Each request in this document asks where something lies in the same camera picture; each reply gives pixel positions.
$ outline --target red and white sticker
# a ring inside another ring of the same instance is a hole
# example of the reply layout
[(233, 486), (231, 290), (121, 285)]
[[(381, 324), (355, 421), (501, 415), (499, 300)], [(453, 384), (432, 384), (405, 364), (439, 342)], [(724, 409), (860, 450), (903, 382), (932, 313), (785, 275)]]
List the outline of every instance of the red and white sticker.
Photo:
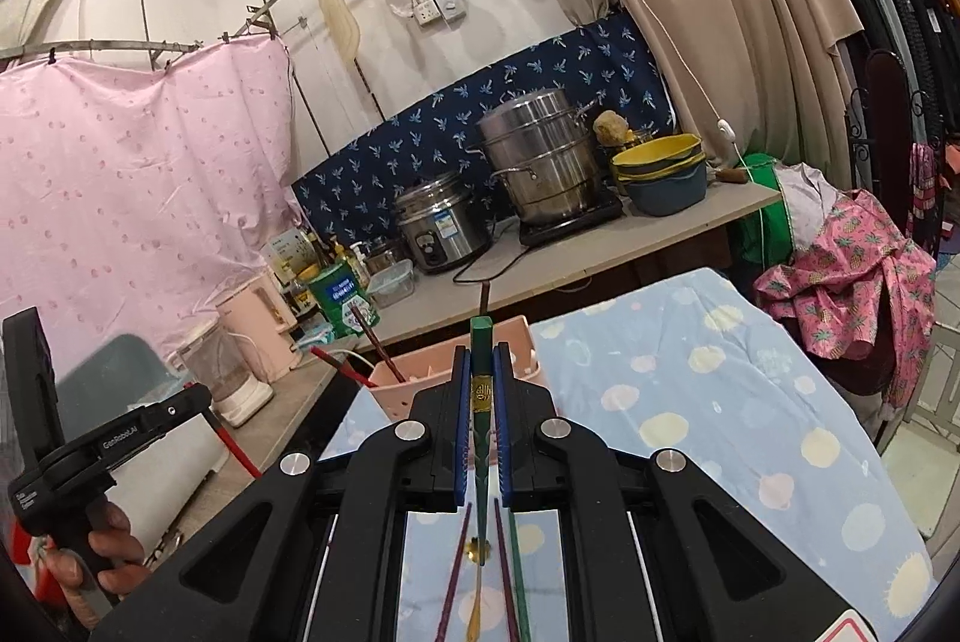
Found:
[(877, 638), (863, 618), (855, 611), (847, 610), (821, 634), (817, 642), (877, 642)]

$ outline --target green tin can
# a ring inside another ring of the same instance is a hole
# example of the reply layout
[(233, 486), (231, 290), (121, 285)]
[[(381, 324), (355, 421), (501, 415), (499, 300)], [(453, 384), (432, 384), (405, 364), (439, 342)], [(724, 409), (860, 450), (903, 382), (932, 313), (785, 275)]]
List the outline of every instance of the green tin can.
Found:
[(351, 306), (357, 306), (371, 327), (380, 321), (380, 315), (368, 300), (367, 293), (357, 283), (353, 269), (343, 260), (325, 268), (315, 279), (307, 282), (306, 286), (320, 304), (337, 338), (363, 332), (357, 318), (350, 311)]

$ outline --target wall switch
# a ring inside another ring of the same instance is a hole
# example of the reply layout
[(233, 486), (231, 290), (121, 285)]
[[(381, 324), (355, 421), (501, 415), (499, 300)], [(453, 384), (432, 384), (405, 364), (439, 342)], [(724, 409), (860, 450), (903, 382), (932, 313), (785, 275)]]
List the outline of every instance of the wall switch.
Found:
[(440, 9), (440, 15), (447, 22), (456, 22), (467, 15), (467, 9), (464, 8), (464, 1), (461, 0), (434, 0)]
[(426, 0), (414, 9), (414, 19), (420, 27), (426, 27), (430, 22), (435, 22), (442, 14), (433, 0)]

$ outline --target pink storage box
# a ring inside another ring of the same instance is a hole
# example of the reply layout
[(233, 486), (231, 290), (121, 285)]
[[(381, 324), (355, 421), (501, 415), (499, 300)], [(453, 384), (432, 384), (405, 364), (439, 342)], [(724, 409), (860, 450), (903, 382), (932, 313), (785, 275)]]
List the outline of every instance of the pink storage box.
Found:
[[(546, 379), (536, 359), (534, 338), (525, 316), (512, 317), (493, 326), (493, 344), (505, 341), (510, 344), (511, 361), (518, 379), (546, 387)], [(370, 375), (377, 387), (371, 390), (376, 402), (387, 412), (390, 420), (397, 422), (410, 416), (414, 396), (426, 388), (448, 382), (453, 372), (453, 352), (458, 345), (469, 346), (470, 336), (450, 338), (406, 355), (398, 355), (394, 363), (409, 382), (397, 383), (397, 378), (385, 362), (378, 362)]]

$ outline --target human hand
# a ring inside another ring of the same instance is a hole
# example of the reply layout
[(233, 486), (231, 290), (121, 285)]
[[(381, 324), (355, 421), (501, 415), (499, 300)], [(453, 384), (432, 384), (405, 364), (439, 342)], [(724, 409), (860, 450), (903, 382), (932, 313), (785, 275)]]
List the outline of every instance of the human hand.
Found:
[[(90, 532), (90, 547), (98, 556), (126, 563), (99, 573), (97, 581), (105, 591), (126, 596), (150, 577), (150, 570), (141, 565), (144, 557), (143, 545), (131, 535), (130, 519), (113, 503), (107, 504), (106, 513), (110, 528)], [(43, 562), (64, 590), (70, 610), (73, 610), (77, 620), (88, 629), (96, 626), (96, 613), (77, 590), (83, 584), (83, 571), (77, 559), (57, 550), (53, 541), (48, 538)]]

